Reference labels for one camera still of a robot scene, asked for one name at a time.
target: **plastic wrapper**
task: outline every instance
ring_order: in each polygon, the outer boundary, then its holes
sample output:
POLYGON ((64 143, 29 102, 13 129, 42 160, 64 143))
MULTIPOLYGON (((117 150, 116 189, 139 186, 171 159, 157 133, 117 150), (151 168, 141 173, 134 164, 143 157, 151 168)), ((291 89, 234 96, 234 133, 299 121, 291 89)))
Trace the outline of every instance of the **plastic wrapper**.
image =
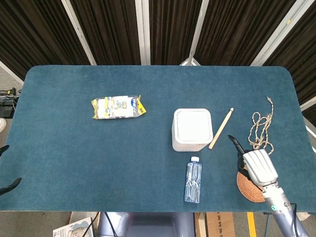
POLYGON ((91 101, 94 119, 134 118, 146 112, 140 96, 108 96, 91 101))

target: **teal table surface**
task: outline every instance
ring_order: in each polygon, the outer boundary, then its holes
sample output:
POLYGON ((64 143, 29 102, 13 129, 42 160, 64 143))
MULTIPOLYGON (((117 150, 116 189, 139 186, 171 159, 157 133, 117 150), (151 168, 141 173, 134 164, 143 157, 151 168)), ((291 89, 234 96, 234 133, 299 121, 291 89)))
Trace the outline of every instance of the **teal table surface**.
POLYGON ((29 70, 0 158, 0 210, 267 211, 236 185, 237 151, 245 149, 255 111, 271 112, 271 160, 279 185, 298 210, 316 212, 316 159, 290 73, 282 67, 36 66, 29 70), (91 100, 141 95, 137 118, 95 120, 91 100), (205 108, 215 147, 176 152, 171 126, 178 108, 205 108), (184 202, 187 163, 202 164, 200 203, 184 202))

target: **rope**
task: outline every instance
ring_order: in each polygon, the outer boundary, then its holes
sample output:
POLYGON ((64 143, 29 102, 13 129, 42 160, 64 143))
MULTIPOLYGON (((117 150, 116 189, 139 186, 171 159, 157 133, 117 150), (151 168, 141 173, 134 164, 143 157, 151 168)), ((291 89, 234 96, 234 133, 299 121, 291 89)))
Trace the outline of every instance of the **rope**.
POLYGON ((273 145, 268 141, 269 140, 269 136, 268 136, 268 128, 271 124, 272 121, 272 116, 273 116, 273 102, 271 100, 270 97, 267 96, 267 100, 270 102, 271 104, 271 114, 267 114, 266 117, 261 117, 259 112, 254 112, 252 115, 252 127, 250 129, 250 133, 248 136, 248 141, 250 143, 250 145, 252 146, 252 148, 254 150, 260 149, 260 147, 263 145, 263 149, 265 149, 267 147, 267 145, 269 145, 271 147, 270 152, 268 153, 268 155, 270 155, 275 149, 273 147, 273 145), (261 131, 260 137, 258 137, 258 129, 260 126, 263 126, 263 129, 261 131), (251 141, 250 137, 252 135, 252 131, 255 128, 255 140, 251 141))

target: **white square container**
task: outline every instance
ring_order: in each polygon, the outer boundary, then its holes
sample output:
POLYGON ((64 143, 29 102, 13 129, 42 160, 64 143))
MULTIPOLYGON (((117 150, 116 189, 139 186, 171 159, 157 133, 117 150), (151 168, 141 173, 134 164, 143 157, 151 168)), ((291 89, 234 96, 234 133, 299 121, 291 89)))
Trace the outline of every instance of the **white square container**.
POLYGON ((211 114, 206 109, 177 109, 172 123, 172 147, 198 152, 213 139, 211 114))

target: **container lid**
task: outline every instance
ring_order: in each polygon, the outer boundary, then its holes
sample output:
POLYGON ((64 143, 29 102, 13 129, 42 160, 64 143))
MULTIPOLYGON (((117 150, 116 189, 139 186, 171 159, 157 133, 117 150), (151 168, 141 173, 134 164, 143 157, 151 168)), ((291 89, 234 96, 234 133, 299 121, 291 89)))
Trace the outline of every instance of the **container lid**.
POLYGON ((199 158, 198 157, 191 157, 191 161, 199 162, 199 158))
POLYGON ((210 112, 206 109, 178 109, 175 129, 181 142, 208 143, 213 139, 210 112))

